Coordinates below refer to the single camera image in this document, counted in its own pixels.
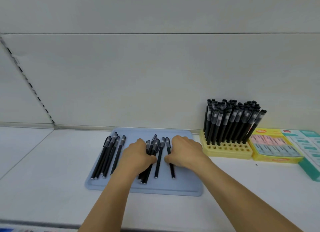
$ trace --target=hand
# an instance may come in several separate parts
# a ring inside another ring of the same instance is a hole
[[[157,158],[146,153],[146,143],[140,138],[123,151],[116,170],[127,170],[136,177],[155,162],[157,162]]]
[[[171,143],[171,154],[166,155],[164,158],[166,163],[194,170],[195,166],[200,166],[202,162],[211,161],[202,152],[202,145],[192,139],[177,135],[173,137]]]

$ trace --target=table surface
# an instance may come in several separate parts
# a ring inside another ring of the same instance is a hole
[[[101,194],[87,190],[84,183],[109,133],[50,133],[0,180],[0,219],[80,225]],[[318,231],[320,183],[299,165],[211,159],[304,232]],[[122,227],[234,231],[206,188],[200,197],[130,193]]]
[[[0,179],[52,131],[0,127]]]

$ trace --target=right hand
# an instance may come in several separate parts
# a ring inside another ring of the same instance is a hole
[[[171,143],[171,154],[166,155],[164,158],[166,163],[194,170],[195,166],[210,160],[202,152],[202,145],[192,139],[177,135],[173,137]]]

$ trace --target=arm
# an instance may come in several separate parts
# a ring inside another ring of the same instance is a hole
[[[171,154],[164,158],[165,161],[195,172],[237,232],[302,231],[216,166],[202,152],[201,144],[187,137],[175,136],[172,139],[172,147]]]
[[[78,231],[120,231],[132,182],[139,173],[156,161],[157,158],[154,155],[146,154],[146,144],[142,139],[130,144],[123,151],[106,188]]]

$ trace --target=pen holder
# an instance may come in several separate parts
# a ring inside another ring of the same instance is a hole
[[[250,160],[253,154],[248,142],[246,144],[232,142],[221,142],[221,145],[207,144],[205,133],[203,131],[200,131],[200,141],[202,144],[203,153],[205,153],[207,156]]]

